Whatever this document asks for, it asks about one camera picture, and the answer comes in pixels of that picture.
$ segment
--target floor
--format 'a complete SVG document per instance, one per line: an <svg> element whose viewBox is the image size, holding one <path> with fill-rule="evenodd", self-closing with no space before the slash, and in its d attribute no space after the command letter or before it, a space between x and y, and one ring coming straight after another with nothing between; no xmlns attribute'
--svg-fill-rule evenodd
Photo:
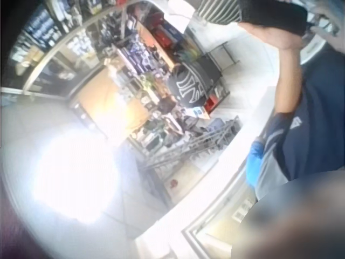
<svg viewBox="0 0 345 259"><path fill-rule="evenodd" d="M61 216L32 195L36 166L48 144L70 130L85 131L80 119L64 103L27 97L2 107L1 115L2 177L15 211L37 243L54 257L135 258L133 239L167 207L143 184L134 161L128 160L130 151L126 147L114 151L120 168L115 195L101 217L85 225Z"/></svg>

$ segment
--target sleeve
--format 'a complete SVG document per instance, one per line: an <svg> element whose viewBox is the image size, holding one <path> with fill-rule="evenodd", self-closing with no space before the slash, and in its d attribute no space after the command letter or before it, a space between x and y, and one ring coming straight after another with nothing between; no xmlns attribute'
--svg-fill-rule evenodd
<svg viewBox="0 0 345 259"><path fill-rule="evenodd" d="M266 145L261 161L255 193L258 200L267 193L289 181L285 173L285 158L282 145L290 129L293 114L278 113L273 116L266 132Z"/></svg>
<svg viewBox="0 0 345 259"><path fill-rule="evenodd" d="M264 156L274 149L274 154L279 155L278 149L282 148L287 132L290 129L293 113L277 113L270 121L266 131L266 145Z"/></svg>

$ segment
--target red object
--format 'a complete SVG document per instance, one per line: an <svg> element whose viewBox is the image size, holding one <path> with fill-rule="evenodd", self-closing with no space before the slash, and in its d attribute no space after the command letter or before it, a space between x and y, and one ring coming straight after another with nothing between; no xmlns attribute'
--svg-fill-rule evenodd
<svg viewBox="0 0 345 259"><path fill-rule="evenodd" d="M218 104L219 100L215 94L211 94L210 98L206 101L204 105L205 110L208 114L212 111L212 109Z"/></svg>
<svg viewBox="0 0 345 259"><path fill-rule="evenodd" d="M175 188L178 185L178 181L175 179L172 179L170 182L170 189Z"/></svg>
<svg viewBox="0 0 345 259"><path fill-rule="evenodd" d="M173 44L171 39L160 29L157 29L154 32L154 37L158 41L158 43L165 49L169 48Z"/></svg>
<svg viewBox="0 0 345 259"><path fill-rule="evenodd" d="M127 2L127 0L117 0L116 1L116 4L117 5L123 5L123 4L125 4Z"/></svg>

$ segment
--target dark t-shirt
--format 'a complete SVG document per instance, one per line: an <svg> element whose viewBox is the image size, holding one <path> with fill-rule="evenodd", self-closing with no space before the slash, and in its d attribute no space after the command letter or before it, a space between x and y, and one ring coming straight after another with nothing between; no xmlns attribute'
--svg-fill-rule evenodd
<svg viewBox="0 0 345 259"><path fill-rule="evenodd" d="M270 121L265 153L274 146L272 155L287 180L345 165L344 71L345 56L324 50L303 73L295 113Z"/></svg>

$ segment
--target hand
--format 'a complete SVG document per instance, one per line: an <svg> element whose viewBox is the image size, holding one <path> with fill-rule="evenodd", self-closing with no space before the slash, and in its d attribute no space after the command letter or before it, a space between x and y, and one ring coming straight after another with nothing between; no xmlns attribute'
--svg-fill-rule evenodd
<svg viewBox="0 0 345 259"><path fill-rule="evenodd" d="M336 51L339 51L345 54L344 16L341 15L341 10L340 10L340 15L336 15L330 10L328 6L321 5L321 6L317 6L313 8L311 12L326 16L332 23L332 26L337 26L339 31L337 35L333 35L325 31L323 28L316 27L316 26L311 27L310 30L313 33L316 33L320 37L324 38Z"/></svg>
<svg viewBox="0 0 345 259"><path fill-rule="evenodd" d="M277 47L280 50L299 50L303 47L302 37L291 32L276 28L264 28L250 23L239 23L238 25L248 33L261 39L264 43Z"/></svg>

